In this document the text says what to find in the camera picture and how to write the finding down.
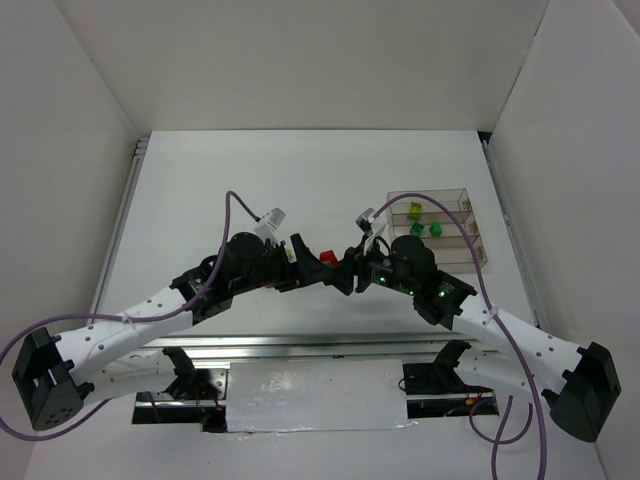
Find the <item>red lego brick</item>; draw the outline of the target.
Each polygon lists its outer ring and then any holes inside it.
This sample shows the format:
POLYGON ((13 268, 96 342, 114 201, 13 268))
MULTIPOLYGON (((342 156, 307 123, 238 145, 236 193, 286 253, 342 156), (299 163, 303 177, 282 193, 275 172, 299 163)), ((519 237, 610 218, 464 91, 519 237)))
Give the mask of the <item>red lego brick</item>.
POLYGON ((338 260, 336 254, 334 253, 333 250, 326 250, 326 251, 321 252, 320 256, 319 256, 319 260, 322 263, 324 261, 331 261, 331 262, 335 262, 335 263, 337 263, 339 265, 339 260, 338 260))

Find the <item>green square lego brick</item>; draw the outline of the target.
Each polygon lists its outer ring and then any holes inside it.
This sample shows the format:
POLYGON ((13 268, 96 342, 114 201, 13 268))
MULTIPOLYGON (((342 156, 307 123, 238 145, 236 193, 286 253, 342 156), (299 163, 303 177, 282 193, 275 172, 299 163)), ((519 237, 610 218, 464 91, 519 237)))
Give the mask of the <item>green square lego brick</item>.
POLYGON ((409 233, 413 236, 420 237, 423 235, 425 226, 419 222, 414 222, 409 229, 409 233))

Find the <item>dark green square lego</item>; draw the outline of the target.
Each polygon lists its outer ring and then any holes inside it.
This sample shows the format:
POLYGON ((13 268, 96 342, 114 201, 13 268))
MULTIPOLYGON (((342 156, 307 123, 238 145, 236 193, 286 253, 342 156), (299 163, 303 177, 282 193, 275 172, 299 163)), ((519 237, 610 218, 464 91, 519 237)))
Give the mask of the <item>dark green square lego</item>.
POLYGON ((434 222, 429 226, 430 236, 433 238, 439 238, 443 234, 442 224, 440 222, 434 222))

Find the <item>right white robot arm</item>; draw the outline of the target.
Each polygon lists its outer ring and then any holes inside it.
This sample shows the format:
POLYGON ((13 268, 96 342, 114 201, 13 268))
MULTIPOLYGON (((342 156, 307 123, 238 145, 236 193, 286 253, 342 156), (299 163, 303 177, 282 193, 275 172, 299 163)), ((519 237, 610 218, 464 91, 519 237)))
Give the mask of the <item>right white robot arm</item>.
POLYGON ((395 239, 389 254, 348 249, 328 282, 345 295, 376 284, 409 296, 427 323, 463 336, 449 341, 433 362, 446 382, 539 402, 578 440, 597 440, 621 394, 608 349, 562 340, 488 307, 471 285, 440 270, 433 252, 410 235, 395 239))

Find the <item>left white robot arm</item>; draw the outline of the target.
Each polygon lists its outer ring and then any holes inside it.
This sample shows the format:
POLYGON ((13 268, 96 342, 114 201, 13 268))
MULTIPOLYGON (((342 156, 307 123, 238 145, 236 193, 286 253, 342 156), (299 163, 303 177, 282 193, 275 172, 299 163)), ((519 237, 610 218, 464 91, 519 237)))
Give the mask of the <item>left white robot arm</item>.
POLYGON ((238 233, 219 252, 185 271, 157 294, 116 315, 56 335, 40 322, 21 340, 12 378, 33 430, 55 430, 85 406, 128 393, 162 392, 176 399, 211 394, 209 377, 181 347, 143 346, 228 310, 233 299, 263 287, 287 292, 331 284, 335 264, 314 256, 301 236, 293 250, 238 233))

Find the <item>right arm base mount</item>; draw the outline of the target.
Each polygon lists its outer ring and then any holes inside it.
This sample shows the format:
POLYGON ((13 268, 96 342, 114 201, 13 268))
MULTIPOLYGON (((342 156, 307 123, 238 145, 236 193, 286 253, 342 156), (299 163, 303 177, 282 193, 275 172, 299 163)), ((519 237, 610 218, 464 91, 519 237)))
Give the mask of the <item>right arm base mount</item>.
POLYGON ((411 420, 497 415, 493 391, 464 383, 454 372, 463 353, 471 345, 462 340, 449 341, 433 361, 404 363, 398 388, 407 396, 407 416, 411 420))

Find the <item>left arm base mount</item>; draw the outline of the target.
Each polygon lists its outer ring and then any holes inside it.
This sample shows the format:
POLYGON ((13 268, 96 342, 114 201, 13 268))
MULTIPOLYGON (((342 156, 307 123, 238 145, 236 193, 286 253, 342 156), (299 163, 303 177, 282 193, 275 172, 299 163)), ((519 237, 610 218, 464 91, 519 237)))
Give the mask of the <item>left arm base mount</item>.
POLYGON ((205 433, 226 433, 228 369, 198 369, 179 347, 161 350, 173 380, 164 389, 136 394, 134 425, 197 425, 205 433))

